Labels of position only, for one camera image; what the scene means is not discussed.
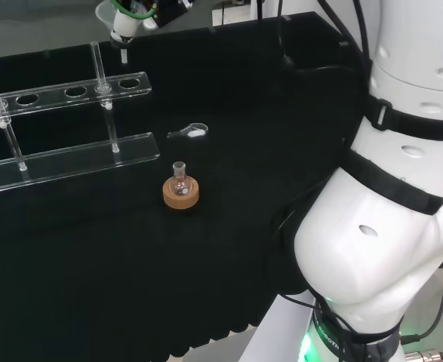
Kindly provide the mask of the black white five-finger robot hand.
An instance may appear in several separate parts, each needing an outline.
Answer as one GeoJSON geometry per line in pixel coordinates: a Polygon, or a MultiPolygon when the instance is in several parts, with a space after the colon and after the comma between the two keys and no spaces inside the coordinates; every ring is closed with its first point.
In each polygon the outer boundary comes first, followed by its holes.
{"type": "Polygon", "coordinates": [[[155,15],[158,1],[111,0],[110,2],[115,8],[110,33],[111,42],[117,48],[126,49],[136,35],[141,22],[155,15]]]}

